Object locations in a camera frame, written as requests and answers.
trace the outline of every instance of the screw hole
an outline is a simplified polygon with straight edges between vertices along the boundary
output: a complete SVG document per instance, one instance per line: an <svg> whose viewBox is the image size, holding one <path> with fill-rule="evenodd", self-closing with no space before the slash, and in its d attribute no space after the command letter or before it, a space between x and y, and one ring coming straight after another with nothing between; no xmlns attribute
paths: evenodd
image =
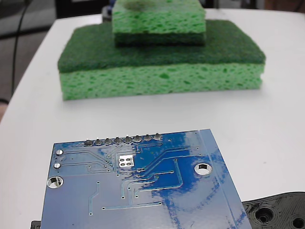
<svg viewBox="0 0 305 229"><path fill-rule="evenodd" d="M212 166L206 163L197 164L194 169L197 174L204 176L212 172Z"/></svg>
<svg viewBox="0 0 305 229"><path fill-rule="evenodd" d="M296 218L292 224L295 228L298 228L298 229L303 228L305 226L305 222L301 218Z"/></svg>
<svg viewBox="0 0 305 229"><path fill-rule="evenodd" d="M255 213L255 217L261 223L267 223L273 219L273 212L269 208L261 208Z"/></svg>
<svg viewBox="0 0 305 229"><path fill-rule="evenodd" d="M62 186L63 184L63 179L61 177L51 177L47 181L47 186L49 188L58 188Z"/></svg>

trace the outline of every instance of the green sponge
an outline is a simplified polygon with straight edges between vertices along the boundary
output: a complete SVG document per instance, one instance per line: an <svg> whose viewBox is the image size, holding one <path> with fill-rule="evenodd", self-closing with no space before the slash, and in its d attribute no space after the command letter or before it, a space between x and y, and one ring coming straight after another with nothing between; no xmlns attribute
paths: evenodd
<svg viewBox="0 0 305 229"><path fill-rule="evenodd" d="M115 48L111 23L77 29L58 62L63 98L258 89L264 53L233 23L206 23L197 47Z"/></svg>
<svg viewBox="0 0 305 229"><path fill-rule="evenodd" d="M115 43L203 45L204 18L198 0L117 0L112 13Z"/></svg>

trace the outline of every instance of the circuit board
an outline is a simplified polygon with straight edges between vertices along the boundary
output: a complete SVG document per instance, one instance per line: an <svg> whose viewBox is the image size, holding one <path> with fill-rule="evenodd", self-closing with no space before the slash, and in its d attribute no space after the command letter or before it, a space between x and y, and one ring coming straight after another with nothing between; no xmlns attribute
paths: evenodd
<svg viewBox="0 0 305 229"><path fill-rule="evenodd" d="M54 144L41 229L250 229L210 130Z"/></svg>

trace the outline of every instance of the white table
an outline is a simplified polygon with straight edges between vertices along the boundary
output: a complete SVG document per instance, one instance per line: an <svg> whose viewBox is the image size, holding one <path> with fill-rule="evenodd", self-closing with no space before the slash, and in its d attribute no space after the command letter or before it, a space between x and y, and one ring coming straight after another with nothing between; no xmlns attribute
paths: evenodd
<svg viewBox="0 0 305 229"><path fill-rule="evenodd" d="M261 90L64 102L57 60L73 30L100 15L57 20L0 124L1 228L40 220L53 143L210 128L242 201L305 191L305 16L208 10L267 56Z"/></svg>

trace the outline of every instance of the cable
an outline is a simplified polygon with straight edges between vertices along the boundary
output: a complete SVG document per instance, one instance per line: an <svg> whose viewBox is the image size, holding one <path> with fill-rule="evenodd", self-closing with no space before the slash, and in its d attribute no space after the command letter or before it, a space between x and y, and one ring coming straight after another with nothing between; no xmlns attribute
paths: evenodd
<svg viewBox="0 0 305 229"><path fill-rule="evenodd" d="M299 4L298 4L297 7L295 8L294 12L298 12L298 11L301 9L303 3L304 3L304 0L300 0Z"/></svg>
<svg viewBox="0 0 305 229"><path fill-rule="evenodd" d="M20 34L20 29L21 29L21 25L22 25L22 20L23 17L25 15L25 12L27 11L29 4L26 4L25 7L23 8L20 20L19 20L19 25L18 25L18 29L16 32L16 39L15 39L15 44L14 44L14 54L13 54L13 67L12 67L12 77L11 77L11 96L13 96L14 94L14 88L15 88L15 67L16 67L16 53L17 53L17 45L18 45L18 38L19 38L19 34Z"/></svg>

